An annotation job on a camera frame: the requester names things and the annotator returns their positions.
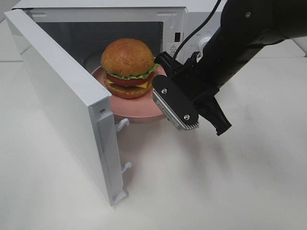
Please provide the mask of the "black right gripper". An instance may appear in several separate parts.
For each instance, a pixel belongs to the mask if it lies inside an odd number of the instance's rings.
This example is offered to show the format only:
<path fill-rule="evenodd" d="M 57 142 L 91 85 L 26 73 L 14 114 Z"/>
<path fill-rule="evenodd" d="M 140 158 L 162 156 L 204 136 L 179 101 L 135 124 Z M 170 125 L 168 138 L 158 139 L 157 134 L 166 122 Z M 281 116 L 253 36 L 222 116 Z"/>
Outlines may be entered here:
<path fill-rule="evenodd" d="M 218 88 L 203 81 L 202 75 L 196 70 L 198 54 L 194 52 L 184 64 L 181 64 L 173 60 L 168 53 L 160 53 L 154 62 L 165 70 L 166 76 L 182 90 L 199 111 L 199 115 L 209 121 L 214 126 L 217 136 L 220 136 L 232 125 L 215 99 Z"/>

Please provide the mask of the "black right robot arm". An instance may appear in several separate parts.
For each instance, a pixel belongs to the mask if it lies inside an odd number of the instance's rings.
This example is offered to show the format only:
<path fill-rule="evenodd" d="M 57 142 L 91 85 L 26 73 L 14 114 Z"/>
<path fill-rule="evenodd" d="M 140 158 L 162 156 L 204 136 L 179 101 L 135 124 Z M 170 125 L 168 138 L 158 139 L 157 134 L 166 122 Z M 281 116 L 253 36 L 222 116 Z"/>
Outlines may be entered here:
<path fill-rule="evenodd" d="M 217 135 L 231 126 L 215 95 L 265 46 L 307 34 L 307 3 L 304 0 L 229 0 L 220 27 L 202 49 L 184 64 L 166 52 L 155 62 L 165 75 L 153 80 L 153 100 L 179 130 L 208 120 Z"/>

